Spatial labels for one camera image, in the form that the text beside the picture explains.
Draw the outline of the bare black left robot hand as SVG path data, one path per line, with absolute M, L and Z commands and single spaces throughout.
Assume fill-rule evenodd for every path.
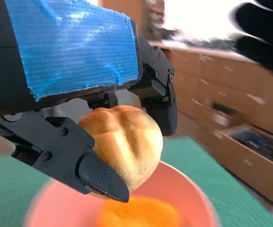
M 174 69 L 125 14 L 85 0 L 0 0 L 0 136 L 12 157 L 72 189 L 128 202 L 123 177 L 94 138 L 43 109 L 80 98 L 111 109 L 127 89 L 164 136 L 177 128 Z

